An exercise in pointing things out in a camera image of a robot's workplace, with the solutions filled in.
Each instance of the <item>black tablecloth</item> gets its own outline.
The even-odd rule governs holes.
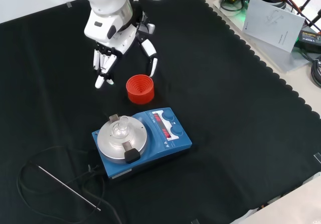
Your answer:
[[[91,133],[114,113],[169,106],[193,142],[188,154],[105,188],[123,223],[229,223],[319,171],[313,157],[321,150],[319,115],[204,0],[141,3],[156,25],[151,41],[159,55],[156,96],[145,106],[131,104],[125,90],[131,76],[145,71],[137,44],[117,63],[115,85],[95,89],[93,42],[83,34],[86,0],[0,26],[1,223],[43,221],[15,184],[30,155],[50,146],[93,149]],[[73,165],[58,150],[35,161],[68,181],[89,163],[70,155]],[[26,179],[30,188],[55,185],[32,168]],[[64,189],[26,199],[68,220],[91,210]],[[116,222],[103,208],[88,223]]]

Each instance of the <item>robotic hand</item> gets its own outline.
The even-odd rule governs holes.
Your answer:
[[[155,25],[149,23],[147,16],[139,8],[139,1],[133,0],[89,0],[91,13],[85,27],[85,35],[96,41],[93,66],[98,71],[96,88],[106,80],[113,84],[110,69],[125,54],[135,39],[152,64],[149,76],[152,77],[157,55],[153,44],[147,38],[153,34]]]

